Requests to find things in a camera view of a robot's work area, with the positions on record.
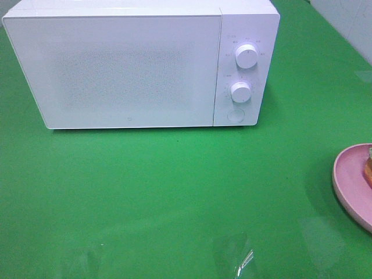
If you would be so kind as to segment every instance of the green table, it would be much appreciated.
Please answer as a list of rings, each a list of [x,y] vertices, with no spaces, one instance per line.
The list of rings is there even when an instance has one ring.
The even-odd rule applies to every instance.
[[[0,278],[371,278],[331,170],[371,142],[369,66],[305,1],[274,3],[254,127],[52,131],[0,30]]]

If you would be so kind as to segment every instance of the pink plate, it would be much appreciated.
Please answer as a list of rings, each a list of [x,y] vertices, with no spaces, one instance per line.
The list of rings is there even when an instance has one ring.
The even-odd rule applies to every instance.
[[[357,144],[343,150],[333,166],[333,186],[347,212],[372,233],[372,188],[363,170],[372,144]]]

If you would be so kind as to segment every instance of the microwave control panel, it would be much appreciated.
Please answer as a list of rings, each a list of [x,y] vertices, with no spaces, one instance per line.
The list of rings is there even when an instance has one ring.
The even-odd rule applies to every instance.
[[[280,15],[223,15],[214,126],[255,125]]]

